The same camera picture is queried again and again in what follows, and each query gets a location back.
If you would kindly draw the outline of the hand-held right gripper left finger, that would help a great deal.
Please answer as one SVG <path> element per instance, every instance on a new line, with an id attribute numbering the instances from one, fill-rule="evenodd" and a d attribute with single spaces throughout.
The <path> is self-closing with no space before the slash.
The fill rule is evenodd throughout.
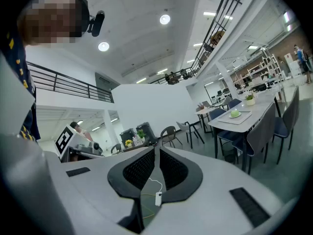
<path id="1" fill-rule="evenodd" d="M 141 191 L 155 168 L 155 149 L 147 147 L 138 154 L 113 166 L 107 175 L 110 186 L 123 198 L 134 201 L 131 214 L 118 224 L 136 234 L 144 230 Z"/>

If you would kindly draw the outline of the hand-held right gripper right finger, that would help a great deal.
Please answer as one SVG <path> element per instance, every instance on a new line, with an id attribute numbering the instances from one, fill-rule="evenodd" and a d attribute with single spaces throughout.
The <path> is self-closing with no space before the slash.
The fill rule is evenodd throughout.
<path id="1" fill-rule="evenodd" d="M 166 192 L 161 197 L 161 203 L 187 200 L 202 183 L 201 168 L 195 162 L 172 152 L 166 147 L 161 147 L 159 154 L 159 167 L 166 187 Z"/>

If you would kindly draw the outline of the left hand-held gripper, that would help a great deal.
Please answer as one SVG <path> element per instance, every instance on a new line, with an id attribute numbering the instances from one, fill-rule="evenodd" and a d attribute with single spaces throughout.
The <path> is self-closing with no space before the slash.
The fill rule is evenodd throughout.
<path id="1" fill-rule="evenodd" d="M 55 148 L 61 162 L 75 162 L 103 157 L 103 151 L 97 142 L 90 141 L 68 124 L 55 141 Z"/>

